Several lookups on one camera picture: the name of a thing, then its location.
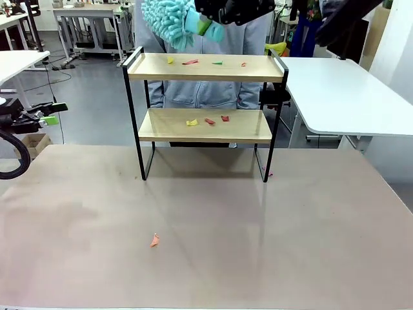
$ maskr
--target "cardboard box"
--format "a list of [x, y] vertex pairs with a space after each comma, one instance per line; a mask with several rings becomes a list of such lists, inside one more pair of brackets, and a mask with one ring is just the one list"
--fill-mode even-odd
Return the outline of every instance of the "cardboard box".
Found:
[[[50, 144], [53, 144], [52, 140], [47, 134], [28, 134], [22, 140], [26, 145], [30, 158], [34, 160], [38, 155]], [[14, 149], [18, 159], [21, 159], [20, 153]]]

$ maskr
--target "yellow paper scrap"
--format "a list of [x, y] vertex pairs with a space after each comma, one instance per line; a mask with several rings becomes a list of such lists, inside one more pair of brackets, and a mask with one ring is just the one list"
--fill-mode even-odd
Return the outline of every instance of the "yellow paper scrap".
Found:
[[196, 126], [198, 125], [198, 120], [194, 119], [193, 121], [186, 121], [187, 126]]

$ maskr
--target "orange paper scrap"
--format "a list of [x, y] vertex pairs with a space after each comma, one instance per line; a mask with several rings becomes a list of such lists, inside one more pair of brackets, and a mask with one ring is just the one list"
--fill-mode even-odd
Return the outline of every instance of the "orange paper scrap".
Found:
[[193, 60], [190, 60], [190, 61], [187, 61], [186, 63], [182, 63], [183, 65], [192, 65], [193, 63], [198, 63], [199, 61], [198, 61], [198, 59], [193, 59]]
[[152, 243], [150, 244], [150, 247], [155, 247], [159, 243], [159, 236], [155, 233], [154, 239], [152, 239]]

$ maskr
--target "two-tier wooden shelf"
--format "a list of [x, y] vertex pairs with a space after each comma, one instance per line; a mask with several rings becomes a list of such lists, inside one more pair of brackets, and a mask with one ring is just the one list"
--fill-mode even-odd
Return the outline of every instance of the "two-tier wooden shelf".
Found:
[[[174, 62], [168, 64], [168, 57]], [[198, 63], [183, 65], [191, 59]], [[222, 65], [213, 65], [222, 61]], [[139, 47], [123, 64], [126, 93], [128, 96], [130, 115], [141, 168], [142, 179], [146, 180], [156, 141], [167, 142], [221, 142], [221, 143], [253, 143], [259, 166], [261, 160], [257, 153], [257, 144], [269, 144], [270, 152], [266, 169], [261, 175], [264, 182], [268, 180], [272, 151], [276, 140], [277, 126], [281, 113], [281, 96], [276, 96], [272, 105], [278, 105], [274, 129], [271, 132], [263, 114], [264, 104], [261, 100], [259, 110], [222, 110], [191, 108], [150, 108], [148, 80], [185, 80], [185, 81], [236, 81], [262, 82], [264, 90], [267, 82], [280, 84], [276, 86], [280, 92], [285, 90], [288, 68], [271, 51], [269, 56], [250, 55], [210, 55], [210, 54], [158, 54], [144, 53]], [[130, 80], [143, 80], [145, 86], [146, 105], [148, 111], [138, 130]], [[230, 121], [221, 121], [221, 116], [229, 116]], [[212, 119], [215, 125], [209, 125], [205, 118]], [[198, 125], [187, 126], [186, 121], [198, 120]], [[146, 168], [142, 159], [140, 141], [152, 142], [152, 155]]]

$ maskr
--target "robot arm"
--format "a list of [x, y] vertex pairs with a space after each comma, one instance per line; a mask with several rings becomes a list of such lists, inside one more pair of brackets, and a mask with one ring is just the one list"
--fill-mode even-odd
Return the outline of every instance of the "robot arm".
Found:
[[[259, 18], [275, 8], [274, 0], [194, 0], [196, 10], [220, 24], [240, 26]], [[293, 0], [294, 4], [303, 0]], [[334, 42], [355, 21], [363, 18], [382, 0], [343, 0], [318, 30], [316, 41], [321, 46]]]
[[0, 99], [0, 138], [11, 143], [21, 155], [20, 167], [10, 172], [0, 172], [0, 180], [9, 180], [25, 173], [31, 161], [26, 145], [13, 134], [37, 132], [44, 126], [54, 125], [57, 120], [49, 115], [68, 109], [65, 103], [50, 102], [25, 110], [18, 99]]

